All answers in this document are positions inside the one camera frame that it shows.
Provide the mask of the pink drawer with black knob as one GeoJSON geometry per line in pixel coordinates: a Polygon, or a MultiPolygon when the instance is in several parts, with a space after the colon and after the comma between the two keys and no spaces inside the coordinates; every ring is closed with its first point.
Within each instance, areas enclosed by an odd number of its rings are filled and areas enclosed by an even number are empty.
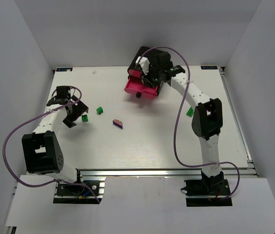
{"type": "Polygon", "coordinates": [[[130,76],[139,78],[139,77],[141,77],[141,75],[143,74],[143,72],[142,72],[141,70],[129,69],[129,70],[128,70],[128,74],[129,74],[130,76]]]}

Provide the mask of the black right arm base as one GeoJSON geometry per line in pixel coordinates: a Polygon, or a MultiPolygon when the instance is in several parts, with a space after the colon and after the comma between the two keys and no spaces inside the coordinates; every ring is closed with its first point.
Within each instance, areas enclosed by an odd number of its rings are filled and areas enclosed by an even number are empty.
{"type": "Polygon", "coordinates": [[[186,195],[187,207],[231,207],[232,199],[228,180],[224,173],[207,177],[201,174],[201,179],[189,179],[184,181],[181,192],[186,195]]]}

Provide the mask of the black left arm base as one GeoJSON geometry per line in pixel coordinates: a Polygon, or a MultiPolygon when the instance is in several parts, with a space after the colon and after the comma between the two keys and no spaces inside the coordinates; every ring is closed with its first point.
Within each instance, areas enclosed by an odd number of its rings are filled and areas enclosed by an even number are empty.
{"type": "MultiPolygon", "coordinates": [[[[105,188],[105,177],[84,177],[86,184],[99,201],[102,200],[105,188]]],[[[53,198],[54,204],[96,204],[98,201],[87,187],[72,186],[65,183],[57,183],[53,198]]]]}

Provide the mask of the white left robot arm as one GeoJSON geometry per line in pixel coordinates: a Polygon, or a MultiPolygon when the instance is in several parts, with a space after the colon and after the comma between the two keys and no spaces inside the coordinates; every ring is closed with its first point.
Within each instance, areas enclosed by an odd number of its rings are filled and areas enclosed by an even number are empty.
{"type": "Polygon", "coordinates": [[[45,113],[36,129],[22,137],[22,147],[27,172],[46,175],[55,180],[80,183],[80,171],[64,160],[57,133],[61,125],[69,129],[75,121],[88,113],[89,107],[74,95],[80,89],[74,86],[58,86],[48,100],[45,113]]]}

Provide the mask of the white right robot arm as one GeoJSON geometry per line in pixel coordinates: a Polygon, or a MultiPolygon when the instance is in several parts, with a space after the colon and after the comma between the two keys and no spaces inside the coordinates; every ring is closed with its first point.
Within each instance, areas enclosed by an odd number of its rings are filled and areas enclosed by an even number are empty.
{"type": "Polygon", "coordinates": [[[142,70],[141,78],[149,84],[168,83],[182,95],[182,102],[188,102],[193,108],[192,129],[200,142],[202,179],[211,185],[221,183],[224,175],[219,162],[218,139],[223,126],[222,102],[210,98],[190,81],[189,66],[173,66],[167,52],[160,52],[149,61],[146,57],[149,52],[150,49],[136,60],[136,66],[142,70]]]}

